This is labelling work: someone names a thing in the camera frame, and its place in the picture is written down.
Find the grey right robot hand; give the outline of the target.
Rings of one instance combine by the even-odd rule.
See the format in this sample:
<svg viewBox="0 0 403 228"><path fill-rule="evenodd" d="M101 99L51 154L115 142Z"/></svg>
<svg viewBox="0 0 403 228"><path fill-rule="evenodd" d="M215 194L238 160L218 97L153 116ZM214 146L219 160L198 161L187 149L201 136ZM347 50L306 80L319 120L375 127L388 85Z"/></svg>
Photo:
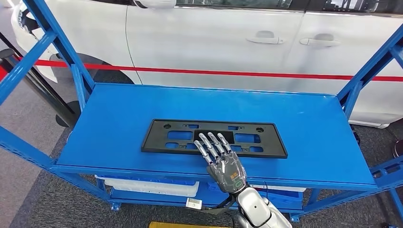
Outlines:
<svg viewBox="0 0 403 228"><path fill-rule="evenodd" d="M223 192L234 194L247 186L247 175L239 157L223 134L199 133L194 144L207 162L207 172Z"/></svg>

